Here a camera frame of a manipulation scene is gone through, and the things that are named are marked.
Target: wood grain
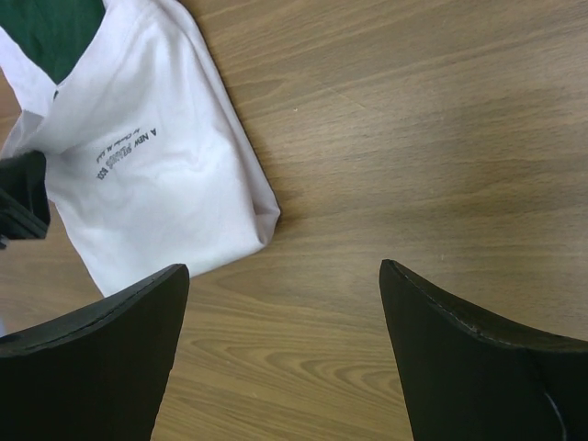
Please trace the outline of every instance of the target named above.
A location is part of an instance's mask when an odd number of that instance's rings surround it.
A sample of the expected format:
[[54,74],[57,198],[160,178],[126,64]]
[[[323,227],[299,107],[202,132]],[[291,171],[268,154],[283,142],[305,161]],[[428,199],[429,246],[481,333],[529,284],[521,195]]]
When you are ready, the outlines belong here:
[[[284,215],[267,250],[193,280],[154,440],[412,439],[383,258],[588,339],[588,4],[184,4]],[[0,259],[13,331],[99,297],[57,219]]]

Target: black object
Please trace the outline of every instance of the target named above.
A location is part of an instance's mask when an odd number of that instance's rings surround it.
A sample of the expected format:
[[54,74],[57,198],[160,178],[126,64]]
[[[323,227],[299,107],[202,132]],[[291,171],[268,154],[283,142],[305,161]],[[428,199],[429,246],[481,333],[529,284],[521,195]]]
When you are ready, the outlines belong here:
[[396,262],[380,289],[415,441],[588,440],[588,343],[459,299]]
[[148,441],[189,278],[177,265],[0,338],[0,440]]
[[6,248],[6,240],[47,235],[51,215],[45,169],[45,156],[39,152],[0,161],[0,249]]

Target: wooden floor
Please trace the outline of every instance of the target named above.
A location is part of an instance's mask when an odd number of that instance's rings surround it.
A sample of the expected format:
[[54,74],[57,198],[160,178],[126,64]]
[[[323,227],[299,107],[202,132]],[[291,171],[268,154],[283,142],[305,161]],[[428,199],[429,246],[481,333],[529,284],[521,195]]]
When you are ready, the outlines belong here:
[[[412,439],[383,258],[588,339],[586,2],[184,3],[284,214],[193,280],[154,440]],[[10,331],[98,298],[57,217],[0,254]]]

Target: green fabric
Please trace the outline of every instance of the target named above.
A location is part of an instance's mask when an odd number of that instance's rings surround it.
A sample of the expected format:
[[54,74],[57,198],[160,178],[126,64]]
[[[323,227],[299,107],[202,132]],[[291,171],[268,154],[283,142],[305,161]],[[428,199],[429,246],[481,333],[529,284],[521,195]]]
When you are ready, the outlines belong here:
[[0,0],[0,27],[55,84],[75,67],[104,14],[102,0]]

